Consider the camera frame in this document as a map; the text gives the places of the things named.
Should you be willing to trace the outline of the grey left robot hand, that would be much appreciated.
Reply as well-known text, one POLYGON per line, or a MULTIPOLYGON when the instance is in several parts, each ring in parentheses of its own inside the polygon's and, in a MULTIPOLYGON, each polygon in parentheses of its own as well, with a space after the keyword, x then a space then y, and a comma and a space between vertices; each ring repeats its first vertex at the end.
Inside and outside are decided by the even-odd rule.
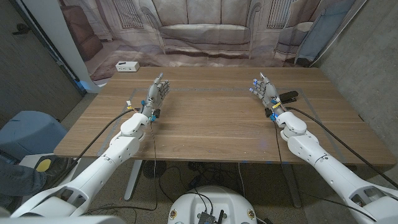
POLYGON ((162 81, 163 75, 163 73, 160 73, 148 89, 147 97, 141 111, 147 117, 152 116, 155 110, 161 108, 163 100, 169 92, 170 83, 168 80, 162 81))

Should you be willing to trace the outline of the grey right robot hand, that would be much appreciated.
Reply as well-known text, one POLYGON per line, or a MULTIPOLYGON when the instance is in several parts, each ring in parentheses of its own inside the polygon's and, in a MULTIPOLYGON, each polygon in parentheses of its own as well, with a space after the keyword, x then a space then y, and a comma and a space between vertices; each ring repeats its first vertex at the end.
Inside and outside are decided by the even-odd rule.
POLYGON ((271 116, 276 118, 287 111, 282 105, 276 87, 262 72, 260 73, 260 78, 255 78, 252 84, 253 86, 250 87, 249 91, 261 100, 266 111, 271 113, 271 116))

